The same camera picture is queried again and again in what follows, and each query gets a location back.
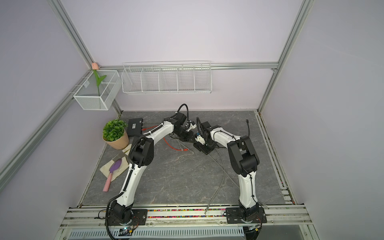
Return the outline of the large black network switch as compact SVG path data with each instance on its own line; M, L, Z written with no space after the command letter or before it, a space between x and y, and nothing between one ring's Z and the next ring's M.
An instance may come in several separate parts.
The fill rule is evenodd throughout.
M128 120L127 135L128 137L139 137L142 134L143 118L135 118Z

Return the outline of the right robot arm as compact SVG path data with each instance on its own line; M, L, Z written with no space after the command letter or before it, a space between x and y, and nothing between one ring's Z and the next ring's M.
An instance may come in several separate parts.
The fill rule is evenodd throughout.
M239 178L240 197L237 217L251 222L262 207L256 197L255 180L260 159L249 136L238 136L197 118L198 132L195 134L194 147L206 155L218 147L228 150L230 163Z

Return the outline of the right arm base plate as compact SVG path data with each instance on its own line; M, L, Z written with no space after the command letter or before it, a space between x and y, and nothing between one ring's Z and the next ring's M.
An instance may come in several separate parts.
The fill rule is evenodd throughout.
M243 207L226 208L224 217L228 224L264 224L267 223L265 210L261 206L253 206L250 209Z

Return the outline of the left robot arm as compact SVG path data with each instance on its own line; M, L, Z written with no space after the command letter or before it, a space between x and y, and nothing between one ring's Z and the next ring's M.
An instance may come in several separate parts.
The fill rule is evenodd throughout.
M128 154L129 169L120 193L109 200L106 208L106 225L128 225L133 220L132 206L140 179L154 159L155 145L168 135L176 135L181 142L193 142L195 122L189 118L187 104L181 104L170 117L142 134L131 146Z

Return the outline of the small black network switch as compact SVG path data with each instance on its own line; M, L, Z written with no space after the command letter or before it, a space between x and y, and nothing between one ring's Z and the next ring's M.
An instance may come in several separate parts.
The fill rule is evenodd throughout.
M205 149L205 145L203 145L203 144L201 144L201 143L199 143L199 142L194 143L194 147L195 147L197 150L199 150L200 152L203 152L204 149Z

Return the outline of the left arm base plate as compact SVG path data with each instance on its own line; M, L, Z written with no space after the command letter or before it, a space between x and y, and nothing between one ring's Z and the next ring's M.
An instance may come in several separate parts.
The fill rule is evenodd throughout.
M107 226L142 226L148 215L147 209L109 210L106 220Z

